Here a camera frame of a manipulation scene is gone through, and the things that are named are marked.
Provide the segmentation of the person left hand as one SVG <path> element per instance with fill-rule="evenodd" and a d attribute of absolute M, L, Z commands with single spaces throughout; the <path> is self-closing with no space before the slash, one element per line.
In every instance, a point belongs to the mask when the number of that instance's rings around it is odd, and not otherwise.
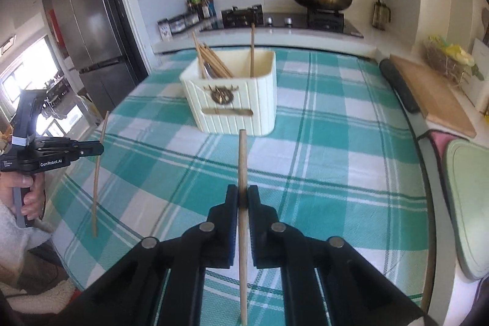
<path fill-rule="evenodd" d="M 13 189 L 16 187 L 28 189 L 21 208 L 22 215 L 28 220 L 42 216 L 46 202 L 44 174 L 30 176 L 17 172 L 1 173 L 1 202 L 14 214 L 16 214 L 16 205 L 13 201 Z"/>

